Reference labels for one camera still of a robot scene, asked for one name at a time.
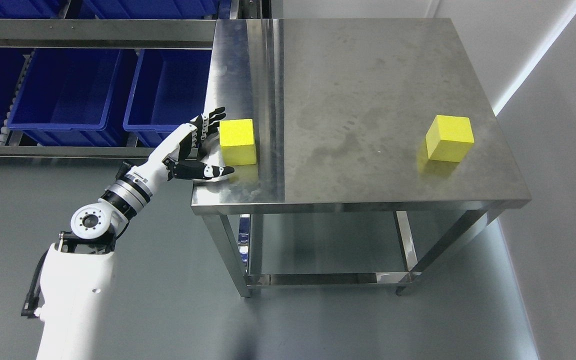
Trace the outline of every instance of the table leg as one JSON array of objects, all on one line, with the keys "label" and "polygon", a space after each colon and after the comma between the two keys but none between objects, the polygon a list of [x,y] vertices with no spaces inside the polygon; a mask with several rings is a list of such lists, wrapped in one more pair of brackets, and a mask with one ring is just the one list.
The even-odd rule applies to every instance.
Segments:
[{"label": "table leg", "polygon": [[263,253],[264,215],[250,215],[250,234],[248,240],[247,275],[259,275],[261,272]]},{"label": "table leg", "polygon": [[[466,210],[410,271],[423,273],[431,265],[445,262],[482,232],[502,212],[503,209]],[[399,296],[404,289],[405,287],[402,286],[397,287],[395,293]]]},{"label": "table leg", "polygon": [[247,286],[247,274],[242,256],[233,234],[233,228],[226,215],[203,215],[203,222],[208,227],[212,241],[217,246],[217,251],[226,265],[226,270],[232,278],[237,291],[242,297],[250,297]]}]

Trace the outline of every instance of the black cable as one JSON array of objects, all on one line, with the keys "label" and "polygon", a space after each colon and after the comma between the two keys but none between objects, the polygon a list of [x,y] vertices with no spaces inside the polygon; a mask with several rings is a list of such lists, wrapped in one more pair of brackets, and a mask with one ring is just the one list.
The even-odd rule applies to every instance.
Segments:
[{"label": "black cable", "polygon": [[48,255],[48,250],[46,250],[43,255],[39,258],[36,268],[34,268],[34,274],[32,274],[32,281],[30,281],[30,289],[25,295],[25,302],[23,303],[23,308],[21,309],[21,316],[27,317],[28,319],[36,319],[35,310],[39,306],[39,294],[41,294],[41,286],[38,286],[39,274],[41,274],[42,267],[44,267],[44,262],[46,260],[46,255]]},{"label": "black cable", "polygon": [[128,220],[128,223],[126,223],[126,226],[123,227],[119,235],[117,235],[117,237],[114,238],[115,240],[119,239],[126,232],[126,229],[128,229],[128,225],[130,225],[130,220]]}]

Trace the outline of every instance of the reflective metal surface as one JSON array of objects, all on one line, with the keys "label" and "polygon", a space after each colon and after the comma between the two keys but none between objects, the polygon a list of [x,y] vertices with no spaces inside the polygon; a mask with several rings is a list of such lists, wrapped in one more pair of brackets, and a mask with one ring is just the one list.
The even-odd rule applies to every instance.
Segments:
[{"label": "reflective metal surface", "polygon": [[248,289],[245,278],[246,268],[242,262],[242,256],[237,247],[237,241],[235,240],[233,228],[231,228],[228,216],[206,215],[202,217],[239,295],[241,297],[250,297],[250,290]]},{"label": "reflective metal surface", "polygon": [[8,48],[210,49],[214,20],[31,20],[0,18]]},{"label": "reflective metal surface", "polygon": [[250,275],[250,287],[309,285],[409,285],[413,281],[409,272],[368,272],[368,273],[281,273]]},{"label": "reflective metal surface", "polygon": [[406,270],[411,271],[417,264],[417,253],[406,211],[395,211],[395,225],[397,226],[401,258],[405,261]]},{"label": "reflective metal surface", "polygon": [[[196,183],[198,215],[530,200],[448,19],[218,20],[206,109],[219,106],[254,120],[258,164]],[[427,160],[437,114],[470,118],[475,145],[459,164]]]}]

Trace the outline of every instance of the robotic hand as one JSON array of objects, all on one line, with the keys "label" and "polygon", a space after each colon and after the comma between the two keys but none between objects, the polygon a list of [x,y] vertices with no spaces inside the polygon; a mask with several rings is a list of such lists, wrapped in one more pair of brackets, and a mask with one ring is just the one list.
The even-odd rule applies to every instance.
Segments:
[{"label": "robotic hand", "polygon": [[[76,210],[70,219],[72,231],[60,232],[59,241],[41,256],[21,312],[23,317],[45,323],[38,360],[93,358],[96,331],[110,294],[115,242],[163,183],[234,173],[230,166],[188,159],[192,148],[217,132],[225,111],[219,107],[183,123],[140,166],[124,161],[115,182],[96,203]],[[94,251],[75,253],[79,245]],[[44,304],[39,307],[41,292]]]}]

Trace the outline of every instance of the table top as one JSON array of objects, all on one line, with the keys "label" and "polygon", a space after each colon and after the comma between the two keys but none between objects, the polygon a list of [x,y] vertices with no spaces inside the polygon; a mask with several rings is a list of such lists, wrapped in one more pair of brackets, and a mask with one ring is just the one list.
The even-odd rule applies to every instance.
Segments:
[{"label": "table top", "polygon": [[[196,182],[195,214],[520,208],[530,192],[450,19],[220,20],[206,109],[252,118],[258,162]],[[429,161],[436,115],[469,117]],[[205,157],[222,164],[218,146]]]}]

